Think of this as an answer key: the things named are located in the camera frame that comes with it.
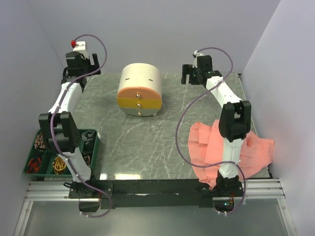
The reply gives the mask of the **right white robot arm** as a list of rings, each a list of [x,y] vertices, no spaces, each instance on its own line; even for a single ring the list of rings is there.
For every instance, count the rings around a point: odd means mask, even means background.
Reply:
[[[226,84],[222,74],[213,69],[210,55],[196,51],[193,57],[193,64],[182,66],[181,83],[184,85],[188,80],[192,85],[202,85],[222,108],[219,132],[223,138],[223,153],[215,190],[219,196],[229,196],[237,191],[243,193],[238,163],[241,147],[251,130],[251,104],[238,97]]]

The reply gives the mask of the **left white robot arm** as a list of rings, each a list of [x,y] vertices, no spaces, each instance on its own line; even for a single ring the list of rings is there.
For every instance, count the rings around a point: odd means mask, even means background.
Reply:
[[[65,162],[74,182],[83,182],[81,192],[91,198],[98,193],[98,184],[91,181],[97,131],[78,129],[72,113],[85,89],[86,77],[100,74],[99,62],[97,54],[90,56],[86,49],[73,49],[65,59],[60,94],[53,107],[40,114],[39,125],[48,148]]]

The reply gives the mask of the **cream round drawer cabinet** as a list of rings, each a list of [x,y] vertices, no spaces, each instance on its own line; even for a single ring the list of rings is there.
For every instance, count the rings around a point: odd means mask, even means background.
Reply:
[[[127,115],[156,116],[162,107],[162,78],[159,69],[147,63],[125,66],[121,73],[116,101]]]

